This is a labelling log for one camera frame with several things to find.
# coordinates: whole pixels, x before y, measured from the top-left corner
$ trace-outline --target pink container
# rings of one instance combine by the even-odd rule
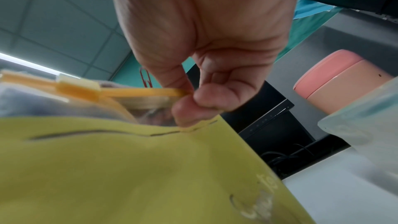
[[[338,50],[308,70],[294,90],[326,114],[332,114],[393,77],[356,53]]]

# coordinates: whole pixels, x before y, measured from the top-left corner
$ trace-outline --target pink lid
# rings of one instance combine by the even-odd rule
[[[308,70],[294,85],[293,89],[307,99],[317,89],[355,63],[363,60],[361,56],[347,50],[338,50]]]

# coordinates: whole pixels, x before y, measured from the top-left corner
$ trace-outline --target ceiling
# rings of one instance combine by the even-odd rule
[[[112,0],[0,0],[0,52],[108,80],[131,50]]]

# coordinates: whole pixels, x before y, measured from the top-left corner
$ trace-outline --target paper clip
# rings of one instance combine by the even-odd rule
[[[146,75],[148,76],[147,80],[145,80],[145,78],[142,74],[143,71],[145,71]],[[142,82],[144,83],[144,87],[148,88],[148,85],[149,85],[149,87],[152,88],[152,81],[150,80],[149,72],[145,68],[140,68],[140,75],[141,75]]]

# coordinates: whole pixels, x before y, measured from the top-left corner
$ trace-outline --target fluorescent light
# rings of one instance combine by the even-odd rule
[[[68,76],[72,76],[72,77],[80,79],[80,77],[77,77],[77,76],[74,76],[74,75],[70,75],[70,74],[67,74],[67,73],[63,73],[63,72],[60,72],[60,71],[57,71],[57,70],[54,70],[54,69],[51,69],[51,68],[47,68],[47,67],[41,66],[39,64],[35,64],[35,63],[32,63],[32,62],[29,62],[29,61],[18,59],[18,58],[15,58],[15,57],[7,55],[7,54],[0,53],[0,59],[5,60],[5,61],[9,61],[9,62],[12,62],[12,63],[15,63],[15,64],[19,64],[19,65],[22,65],[22,66],[25,66],[25,67],[28,67],[28,68],[33,68],[33,69],[40,70],[40,71],[43,71],[43,72],[46,72],[46,73],[50,73],[50,74],[53,74],[53,75],[64,74],[64,75],[68,75]]]

